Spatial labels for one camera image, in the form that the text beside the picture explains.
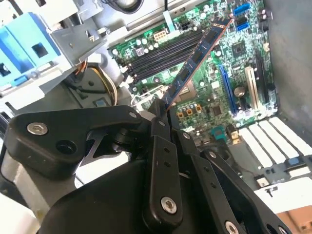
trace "blue sata port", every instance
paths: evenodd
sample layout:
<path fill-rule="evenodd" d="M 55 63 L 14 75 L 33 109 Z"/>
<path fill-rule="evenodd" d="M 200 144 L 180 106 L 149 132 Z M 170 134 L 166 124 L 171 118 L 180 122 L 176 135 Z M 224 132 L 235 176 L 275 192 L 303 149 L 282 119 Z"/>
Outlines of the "blue sata port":
<path fill-rule="evenodd" d="M 247 3 L 244 3 L 244 4 L 240 5 L 240 6 L 238 6 L 237 8 L 235 8 L 233 10 L 233 14 L 235 16 L 238 16 L 238 15 L 244 13 L 245 11 L 247 11 L 249 9 L 250 9 L 250 3 L 247 2 Z"/>
<path fill-rule="evenodd" d="M 249 28 L 249 23 L 248 22 L 246 22 L 246 23 L 243 23 L 243 24 L 241 24 L 241 25 L 238 25 L 238 26 L 236 26 L 236 31 L 242 31 L 243 29 L 246 29 L 246 28 Z"/>

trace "black cable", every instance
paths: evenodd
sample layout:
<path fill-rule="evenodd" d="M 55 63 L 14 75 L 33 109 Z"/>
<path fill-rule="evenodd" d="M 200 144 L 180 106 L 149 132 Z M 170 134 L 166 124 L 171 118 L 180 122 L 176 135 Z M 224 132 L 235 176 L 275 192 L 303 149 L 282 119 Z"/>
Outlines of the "black cable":
<path fill-rule="evenodd" d="M 130 14 L 133 14 L 135 12 L 137 12 L 142 4 L 144 3 L 144 0 L 137 0 L 137 2 L 135 4 L 133 4 L 132 6 L 130 7 L 127 7 L 127 8 L 123 8 L 121 7 L 117 2 L 116 0 L 101 0 L 102 3 L 104 4 L 108 4 L 110 7 L 112 7 L 114 10 L 116 11 L 120 11 L 124 14 L 127 14 L 127 15 L 130 15 Z"/>
<path fill-rule="evenodd" d="M 168 0 L 165 0 L 165 11 L 168 11 Z"/>

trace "white cable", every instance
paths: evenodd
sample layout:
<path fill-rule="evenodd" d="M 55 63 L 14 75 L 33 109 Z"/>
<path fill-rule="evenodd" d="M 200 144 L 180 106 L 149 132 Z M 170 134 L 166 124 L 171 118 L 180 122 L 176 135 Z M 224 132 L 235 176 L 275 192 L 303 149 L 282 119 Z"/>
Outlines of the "white cable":
<path fill-rule="evenodd" d="M 106 77 L 106 79 L 108 80 L 108 82 L 111 84 L 112 88 L 113 88 L 113 93 L 114 93 L 114 106 L 117 105 L 117 99 L 118 99 L 118 92 L 117 92 L 117 88 L 113 82 L 113 80 L 103 71 L 103 69 L 98 66 L 99 69 L 101 70 L 101 72 L 103 73 L 103 75 Z"/>

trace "hex bolt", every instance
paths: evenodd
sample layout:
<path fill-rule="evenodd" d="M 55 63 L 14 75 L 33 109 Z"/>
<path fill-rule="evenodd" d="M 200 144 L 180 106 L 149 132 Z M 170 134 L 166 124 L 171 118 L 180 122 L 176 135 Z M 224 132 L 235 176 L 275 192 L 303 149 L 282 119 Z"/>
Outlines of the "hex bolt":
<path fill-rule="evenodd" d="M 172 215 L 176 213 L 176 203 L 170 197 L 163 197 L 160 203 L 165 212 Z"/>
<path fill-rule="evenodd" d="M 27 131 L 31 134 L 42 136 L 48 133 L 48 127 L 44 123 L 30 123 Z"/>
<path fill-rule="evenodd" d="M 225 222 L 225 228 L 229 232 L 229 234 L 239 234 L 236 226 L 230 221 Z"/>

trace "chip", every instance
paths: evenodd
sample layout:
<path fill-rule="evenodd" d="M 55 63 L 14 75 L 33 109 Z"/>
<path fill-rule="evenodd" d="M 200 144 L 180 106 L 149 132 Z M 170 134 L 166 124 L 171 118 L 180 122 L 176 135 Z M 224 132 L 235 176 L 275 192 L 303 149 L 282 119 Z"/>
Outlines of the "chip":
<path fill-rule="evenodd" d="M 245 41 L 241 41 L 232 45 L 232 52 L 234 58 L 242 56 L 246 52 Z"/>
<path fill-rule="evenodd" d="M 181 80 L 184 82 L 190 75 L 189 70 L 187 70 L 186 68 L 184 68 L 184 70 L 181 72 L 180 74 L 180 78 Z"/>
<path fill-rule="evenodd" d="M 218 35 L 217 32 L 211 30 L 206 36 L 205 36 L 205 41 L 208 42 L 209 44 L 211 44 L 214 39 L 216 38 L 216 36 Z"/>
<path fill-rule="evenodd" d="M 176 93 L 176 85 L 173 84 L 173 85 L 171 85 L 171 87 L 169 88 L 169 95 L 170 95 L 170 97 L 173 97 L 173 96 L 175 95 L 175 93 Z"/>
<path fill-rule="evenodd" d="M 193 62 L 194 63 L 200 62 L 202 59 L 202 55 L 203 55 L 202 52 L 195 50 L 194 55 L 192 57 Z"/>
<path fill-rule="evenodd" d="M 214 116 L 218 116 L 218 115 L 222 114 L 220 106 L 213 107 L 213 113 L 214 113 Z"/>

